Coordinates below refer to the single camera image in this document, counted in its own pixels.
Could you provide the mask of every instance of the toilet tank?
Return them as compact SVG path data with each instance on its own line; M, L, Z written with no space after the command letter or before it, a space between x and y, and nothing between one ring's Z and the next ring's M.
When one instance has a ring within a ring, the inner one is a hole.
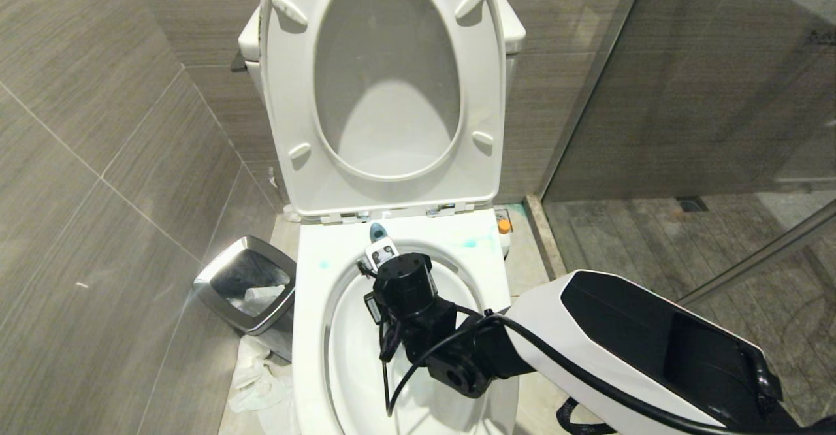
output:
M499 16L502 21L502 36L504 36L505 40L505 101L507 101L508 95L511 93L511 84L513 84L517 57L519 57L520 51L523 50L523 43L525 43L526 31L517 13L514 12L511 4L508 3L508 0L496 0L496 2L499 6ZM260 13L260 7L256 7L241 35L238 36L238 45L241 48L241 54L244 57L247 71L250 77L253 78L253 83L256 84L256 89L259 90L259 96L261 96L263 102L264 89L261 81L261 66L259 65L259 58L261 56L259 49Z

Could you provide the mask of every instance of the trash can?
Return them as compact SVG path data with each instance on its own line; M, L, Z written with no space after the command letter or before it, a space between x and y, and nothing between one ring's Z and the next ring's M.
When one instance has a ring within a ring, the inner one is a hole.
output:
M218 254L192 285L233 327L290 361L296 263L282 251L243 236Z

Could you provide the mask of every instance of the orange cap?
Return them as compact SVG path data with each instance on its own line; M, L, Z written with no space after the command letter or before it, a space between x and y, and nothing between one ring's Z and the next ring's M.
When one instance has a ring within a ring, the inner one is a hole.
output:
M499 226L500 234L508 234L511 232L511 222L507 219L499 220L499 223L497 223L496 226Z

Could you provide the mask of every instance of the toilet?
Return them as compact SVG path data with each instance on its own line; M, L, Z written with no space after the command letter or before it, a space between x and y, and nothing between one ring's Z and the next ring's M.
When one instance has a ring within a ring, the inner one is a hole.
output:
M241 37L302 217L293 384L305 435L510 434L519 382L460 396L420 369L386 416L372 282L382 225L432 257L439 295L511 304L496 217L508 75L525 30L506 0L262 0ZM388 365L393 391L410 366Z

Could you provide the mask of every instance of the shower floor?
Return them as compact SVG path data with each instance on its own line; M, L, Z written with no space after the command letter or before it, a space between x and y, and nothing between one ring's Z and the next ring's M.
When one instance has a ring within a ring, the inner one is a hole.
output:
M568 270L614 272L680 298L836 198L758 193L702 197L705 212L673 198L543 202ZM836 411L836 232L694 306L758 344L798 422Z

